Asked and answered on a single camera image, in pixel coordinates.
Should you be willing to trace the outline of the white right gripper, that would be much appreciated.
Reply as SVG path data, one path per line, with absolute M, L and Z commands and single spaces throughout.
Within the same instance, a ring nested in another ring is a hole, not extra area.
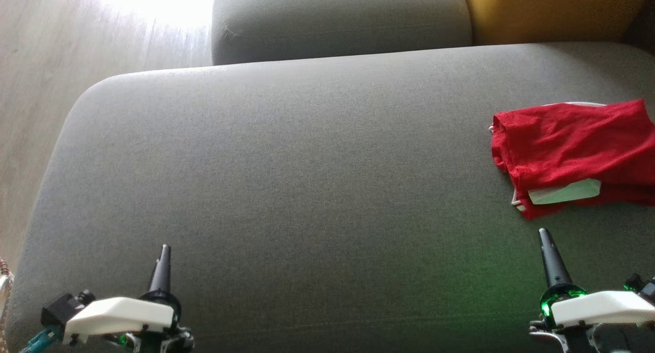
M 542 314 L 549 328 L 653 322 L 653 304 L 634 292 L 587 293 L 577 285 L 559 285 L 572 283 L 570 274 L 550 232 L 539 229 L 538 235 L 549 288 L 542 294 Z

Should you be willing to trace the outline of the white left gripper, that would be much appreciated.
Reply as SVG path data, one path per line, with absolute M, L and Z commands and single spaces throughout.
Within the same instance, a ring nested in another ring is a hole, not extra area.
M 92 301 L 67 321 L 64 343 L 87 343 L 95 335 L 147 333 L 163 340 L 177 335 L 181 306 L 170 292 L 170 262 L 171 246 L 163 245 L 150 276 L 149 292 L 139 298 Z

